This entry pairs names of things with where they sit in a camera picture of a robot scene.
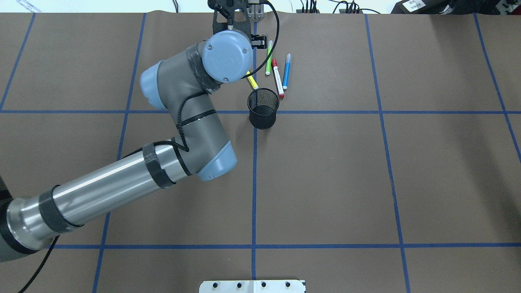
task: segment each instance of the round blue cap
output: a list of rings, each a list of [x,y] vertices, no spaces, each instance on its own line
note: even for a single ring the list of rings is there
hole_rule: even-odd
[[[210,181],[230,172],[237,165],[237,157],[231,146],[231,141],[215,155],[215,157],[204,166],[197,175],[202,181]]]
[[[202,57],[204,69],[217,81],[238,81],[253,63],[252,45],[239,32],[218,32],[206,41],[205,46]]]
[[[159,64],[161,64],[161,62],[163,62],[163,60],[145,70],[141,74],[139,84],[141,85],[141,91],[154,108],[158,110],[166,110],[166,107],[163,105],[163,102],[159,97],[159,89],[157,88],[157,71],[159,70]]]

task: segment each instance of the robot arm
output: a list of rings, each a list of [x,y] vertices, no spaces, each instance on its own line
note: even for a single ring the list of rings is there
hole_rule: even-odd
[[[233,2],[208,1],[215,10],[214,35],[141,76],[144,95],[155,108],[170,112],[179,136],[147,144],[34,198],[13,199],[0,178],[0,262],[44,249],[55,236],[178,180],[197,174],[208,181],[235,167],[233,147],[208,95],[241,79],[252,65],[252,48],[265,48],[266,41],[251,35],[249,20],[233,17],[236,9],[246,13],[259,1]],[[227,17],[225,26],[217,23],[218,12]]]

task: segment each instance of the barcode label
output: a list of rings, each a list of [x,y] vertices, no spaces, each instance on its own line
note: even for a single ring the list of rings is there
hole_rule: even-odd
[[[416,11],[422,7],[425,7],[425,3],[422,0],[409,0],[403,3],[405,9],[409,10],[409,12]]]

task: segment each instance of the pen holder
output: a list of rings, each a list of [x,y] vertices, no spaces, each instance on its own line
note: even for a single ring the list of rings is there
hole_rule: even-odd
[[[250,93],[247,102],[253,127],[268,129],[275,124],[279,97],[274,91],[266,88],[256,89]]]

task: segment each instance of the yellow marker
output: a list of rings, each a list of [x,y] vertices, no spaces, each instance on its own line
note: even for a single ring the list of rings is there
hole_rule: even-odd
[[[252,86],[252,88],[254,90],[259,88],[257,82],[255,82],[255,79],[253,79],[253,75],[248,76],[248,81],[250,82],[250,85]]]

